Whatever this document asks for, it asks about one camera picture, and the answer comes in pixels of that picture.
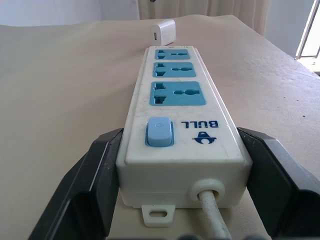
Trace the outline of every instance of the blue power switch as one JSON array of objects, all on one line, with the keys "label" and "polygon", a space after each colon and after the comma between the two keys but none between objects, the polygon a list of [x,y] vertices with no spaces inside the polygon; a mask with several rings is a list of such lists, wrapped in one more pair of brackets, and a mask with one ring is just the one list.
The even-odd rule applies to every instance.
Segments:
[{"label": "blue power switch", "polygon": [[173,141],[169,117],[158,116],[149,119],[147,127],[147,141],[152,147],[168,147]]}]

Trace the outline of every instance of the table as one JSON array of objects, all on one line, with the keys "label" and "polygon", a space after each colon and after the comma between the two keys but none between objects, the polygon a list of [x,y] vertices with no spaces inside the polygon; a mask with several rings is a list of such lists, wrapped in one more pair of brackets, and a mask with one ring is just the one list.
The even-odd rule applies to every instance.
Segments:
[{"label": "table", "polygon": [[[0,239],[27,239],[92,141],[124,127],[157,21],[0,26]],[[319,179],[320,78],[234,16],[175,21],[172,45],[198,49],[235,125],[279,139]],[[267,235],[248,192],[221,212],[233,239]],[[200,209],[148,228],[118,197],[110,237],[187,233],[209,236]]]}]

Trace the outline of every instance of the white usb charger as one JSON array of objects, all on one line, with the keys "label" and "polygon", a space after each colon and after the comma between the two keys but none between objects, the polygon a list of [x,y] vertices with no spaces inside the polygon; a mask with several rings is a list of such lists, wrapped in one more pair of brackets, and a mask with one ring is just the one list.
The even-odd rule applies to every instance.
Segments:
[{"label": "white usb charger", "polygon": [[196,48],[146,49],[116,166],[123,202],[146,226],[202,207],[214,236],[230,238],[218,207],[239,202],[252,160]]},{"label": "white usb charger", "polygon": [[151,26],[152,46],[166,46],[176,41],[176,23],[167,19]]}]

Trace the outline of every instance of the electrical outlet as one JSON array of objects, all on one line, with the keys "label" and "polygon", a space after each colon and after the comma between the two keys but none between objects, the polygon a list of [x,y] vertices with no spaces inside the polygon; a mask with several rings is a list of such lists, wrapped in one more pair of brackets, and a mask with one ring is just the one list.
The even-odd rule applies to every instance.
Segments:
[{"label": "electrical outlet", "polygon": [[191,62],[155,62],[153,76],[156,78],[194,78],[196,72]]},{"label": "electrical outlet", "polygon": [[155,59],[186,60],[190,55],[187,49],[160,49],[155,50]]},{"label": "electrical outlet", "polygon": [[150,104],[153,106],[200,106],[206,100],[197,81],[154,81]]}]

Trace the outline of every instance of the power strip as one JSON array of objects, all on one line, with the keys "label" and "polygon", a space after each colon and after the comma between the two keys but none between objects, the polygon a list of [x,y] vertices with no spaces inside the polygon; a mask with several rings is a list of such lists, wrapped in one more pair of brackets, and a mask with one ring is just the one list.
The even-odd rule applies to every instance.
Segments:
[{"label": "power strip", "polygon": [[166,227],[176,208],[201,208],[205,190],[220,208],[236,205],[251,166],[198,50],[147,48],[116,160],[124,204],[142,208],[146,226]]}]

